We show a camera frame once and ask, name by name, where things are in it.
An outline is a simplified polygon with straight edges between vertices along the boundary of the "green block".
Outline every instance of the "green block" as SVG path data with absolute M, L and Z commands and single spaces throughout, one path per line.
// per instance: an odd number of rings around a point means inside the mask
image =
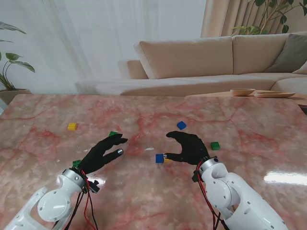
M 219 150 L 221 148 L 219 142 L 211 142 L 210 145 L 212 150 Z
M 109 134 L 109 137 L 110 137 L 110 136 L 113 136 L 113 135 L 115 135 L 115 134 L 117 134 L 117 132 L 111 131 L 110 134 Z
M 78 168 L 80 163 L 81 163 L 81 160 L 73 161 L 72 162 L 72 167 L 73 168 Z

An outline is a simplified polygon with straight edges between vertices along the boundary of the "red wire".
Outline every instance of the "red wire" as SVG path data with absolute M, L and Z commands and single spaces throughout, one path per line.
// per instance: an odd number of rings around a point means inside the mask
M 197 171 L 199 170 L 201 164 L 202 164 L 202 162 L 200 162 L 200 163 L 197 165 L 197 167 L 196 167 L 196 170 L 197 170 Z M 197 177 L 198 177 L 198 184 L 199 184 L 200 187 L 201 187 L 201 190 L 202 190 L 203 195 L 204 195 L 204 197 L 205 197 L 206 203 L 207 203 L 207 205 L 208 205 L 210 211 L 212 212 L 212 216 L 213 216 L 213 230 L 215 230 L 215 228 L 214 228 L 214 226 L 215 226 L 214 209 L 213 209 L 211 203 L 210 203 L 209 200 L 208 200 L 208 197 L 207 197 L 207 195 L 206 195 L 206 190 L 205 190 L 205 188 L 204 188 L 204 186 L 203 186 L 203 184 L 202 184 L 202 182 L 201 182 L 201 176 L 200 176 L 200 174 L 197 174 Z
M 90 198 L 90 185 L 89 185 L 89 183 L 88 183 L 88 180 L 87 180 L 87 178 L 85 178 L 85 181 L 86 181 L 86 184 L 87 184 L 87 200 L 86 200 L 86 205 L 85 205 L 85 209 L 84 209 L 84 217 L 85 217 L 85 219 L 86 219 L 86 222 L 89 224 L 89 225 L 91 225 L 91 227 L 94 229 L 94 230 L 96 230 L 96 228 L 93 226 L 93 224 L 91 224 L 91 222 L 88 220 L 88 218 L 87 218 L 87 216 L 86 216 L 86 210 L 87 210 L 87 204 L 88 204 L 88 200 L 89 200 L 89 198 Z

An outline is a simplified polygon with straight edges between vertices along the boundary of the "robotic arm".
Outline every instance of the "robotic arm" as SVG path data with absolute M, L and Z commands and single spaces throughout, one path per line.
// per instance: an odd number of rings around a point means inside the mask
M 71 196 L 83 190 L 87 180 L 85 174 L 99 170 L 124 153 L 122 149 L 118 149 L 104 156 L 105 151 L 112 146 L 127 142 L 127 139 L 121 137 L 122 134 L 116 134 L 100 141 L 82 159 L 78 168 L 66 169 L 59 176 L 60 188 L 49 192 L 45 187 L 37 190 L 4 230 L 48 230 L 30 216 L 36 203 L 40 218 L 55 222 L 53 230 L 62 229 L 73 211 Z M 90 190 L 94 193 L 99 191 L 97 184 L 98 182 L 89 181 Z
M 164 157 L 198 165 L 196 173 L 200 174 L 206 184 L 208 200 L 213 207 L 219 209 L 228 229 L 288 230 L 277 212 L 239 175 L 228 172 L 216 157 L 210 158 L 198 136 L 177 131 L 166 136 L 181 144 L 182 153 L 166 153 Z

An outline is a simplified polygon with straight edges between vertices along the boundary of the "blue block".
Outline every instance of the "blue block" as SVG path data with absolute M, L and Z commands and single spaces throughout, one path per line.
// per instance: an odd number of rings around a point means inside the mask
M 180 129 L 180 130 L 183 130 L 185 127 L 187 127 L 186 123 L 184 123 L 183 121 L 180 121 L 178 124 L 177 124 L 177 127 Z
M 156 163 L 163 163 L 164 162 L 163 154 L 156 154 L 155 155 L 155 162 Z

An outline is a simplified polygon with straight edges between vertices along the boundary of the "curtain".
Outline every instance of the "curtain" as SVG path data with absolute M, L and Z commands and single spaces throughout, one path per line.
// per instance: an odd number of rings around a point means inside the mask
M 8 78 L 33 93 L 78 93 L 75 82 L 120 79 L 117 62 L 137 59 L 140 40 L 200 37 L 205 0 L 1 0 L 2 54 L 23 56 Z M 5 55 L 2 55 L 0 67 Z
M 248 3 L 248 0 L 207 0 L 201 37 L 229 36 L 236 31 L 232 29 L 236 26 L 262 26 L 264 9 L 264 4 L 258 7 L 254 1 Z M 280 34 L 282 26 L 279 22 L 280 17 L 270 20 L 265 30 L 270 34 Z

